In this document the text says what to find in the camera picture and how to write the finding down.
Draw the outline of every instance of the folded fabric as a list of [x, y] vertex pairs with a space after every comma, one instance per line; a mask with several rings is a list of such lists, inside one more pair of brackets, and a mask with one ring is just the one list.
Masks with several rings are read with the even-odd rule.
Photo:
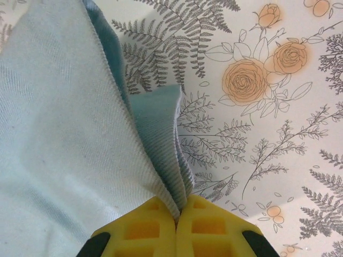
[[0, 256], [75, 256], [158, 196], [175, 218], [193, 180], [179, 86], [129, 96], [118, 38], [91, 1], [34, 3], [0, 55]]

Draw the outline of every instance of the light blue fabric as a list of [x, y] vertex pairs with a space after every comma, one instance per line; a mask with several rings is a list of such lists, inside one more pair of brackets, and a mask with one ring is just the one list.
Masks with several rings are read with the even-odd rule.
[[122, 68], [91, 1], [35, 3], [14, 28], [0, 55], [0, 256], [75, 256], [155, 195], [179, 217], [192, 189], [180, 88], [129, 96]]

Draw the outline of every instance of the black rubber tip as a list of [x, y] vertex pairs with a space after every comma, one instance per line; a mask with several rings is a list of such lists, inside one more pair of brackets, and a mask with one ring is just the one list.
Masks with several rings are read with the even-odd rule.
[[108, 243], [110, 233], [104, 232], [87, 240], [76, 257], [101, 257]]
[[256, 257], [279, 257], [278, 253], [264, 236], [250, 230], [244, 231], [242, 234], [255, 252]]

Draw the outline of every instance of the floral wallpaper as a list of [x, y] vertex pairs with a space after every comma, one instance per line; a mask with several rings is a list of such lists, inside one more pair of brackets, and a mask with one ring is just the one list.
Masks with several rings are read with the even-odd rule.
[[[24, 2], [0, 1], [1, 44]], [[343, 256], [343, 2], [95, 2], [131, 94], [182, 86], [193, 193], [259, 226], [281, 257]]]

